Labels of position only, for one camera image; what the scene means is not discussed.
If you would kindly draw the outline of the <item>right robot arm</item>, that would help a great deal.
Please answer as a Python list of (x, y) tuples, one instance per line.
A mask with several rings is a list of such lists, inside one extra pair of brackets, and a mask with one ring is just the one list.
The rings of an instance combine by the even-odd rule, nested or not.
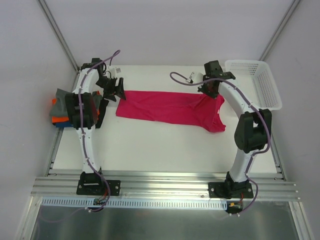
[(210, 183), (210, 191), (216, 197), (249, 198), (253, 197), (248, 173), (257, 154), (270, 148), (272, 113), (261, 109), (235, 84), (236, 77), (229, 71), (224, 72), (217, 60), (204, 64), (205, 74), (198, 91), (211, 98), (222, 96), (238, 117), (234, 132), (237, 153), (224, 182)]

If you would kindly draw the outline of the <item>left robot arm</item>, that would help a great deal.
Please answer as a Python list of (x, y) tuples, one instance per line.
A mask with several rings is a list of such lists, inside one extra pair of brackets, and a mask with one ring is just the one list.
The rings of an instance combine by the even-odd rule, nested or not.
[(102, 126), (109, 102), (126, 99), (120, 72), (104, 60), (93, 58), (81, 66), (75, 89), (64, 97), (68, 120), (78, 134), (82, 154), (77, 195), (106, 198), (120, 194), (120, 180), (104, 178), (94, 143), (94, 133)]

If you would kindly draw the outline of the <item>pink t shirt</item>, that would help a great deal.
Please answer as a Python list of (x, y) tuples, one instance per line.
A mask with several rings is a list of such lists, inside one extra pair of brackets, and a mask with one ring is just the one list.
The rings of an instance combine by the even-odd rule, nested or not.
[(211, 98), (206, 94), (166, 91), (125, 91), (116, 116), (122, 118), (197, 126), (210, 133), (226, 130), (220, 118), (222, 96)]

